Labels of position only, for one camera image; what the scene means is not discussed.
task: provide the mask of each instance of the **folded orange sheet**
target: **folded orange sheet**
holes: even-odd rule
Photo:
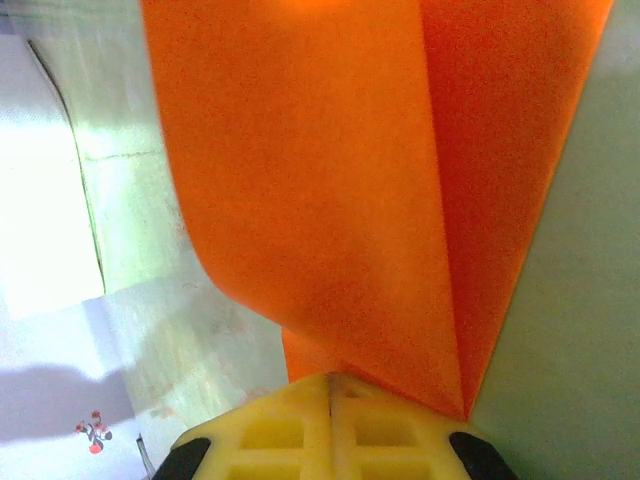
[[[469,414],[611,3],[143,2],[194,247],[292,379]]]

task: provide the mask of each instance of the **orange fabric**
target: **orange fabric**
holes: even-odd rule
[[[419,6],[304,5],[143,2],[193,244],[233,298],[461,417]]]
[[[469,414],[611,3],[143,2],[192,241],[291,376]]]

